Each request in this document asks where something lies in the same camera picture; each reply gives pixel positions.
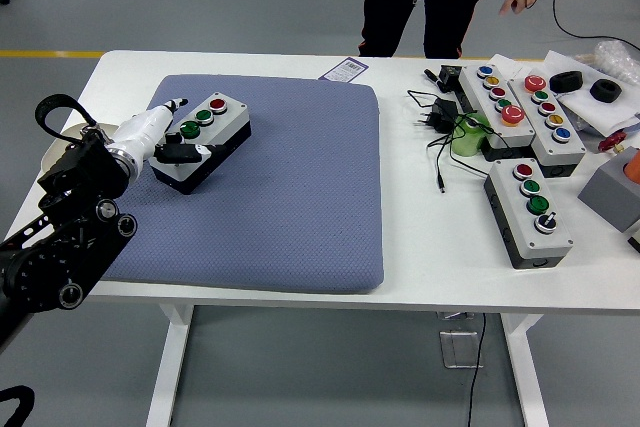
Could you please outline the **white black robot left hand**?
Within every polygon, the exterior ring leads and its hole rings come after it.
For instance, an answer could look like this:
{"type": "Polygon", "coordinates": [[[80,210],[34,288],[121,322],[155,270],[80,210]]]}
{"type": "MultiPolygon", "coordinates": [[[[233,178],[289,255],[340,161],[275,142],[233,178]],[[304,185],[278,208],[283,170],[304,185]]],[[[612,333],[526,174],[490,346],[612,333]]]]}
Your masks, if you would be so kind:
{"type": "Polygon", "coordinates": [[[166,144],[156,152],[156,146],[173,122],[174,113],[187,103],[184,98],[172,99],[127,120],[113,134],[113,142],[106,146],[108,152],[132,176],[136,176],[143,162],[151,157],[162,164],[192,164],[226,154],[228,148],[224,145],[202,144],[166,144]]]}

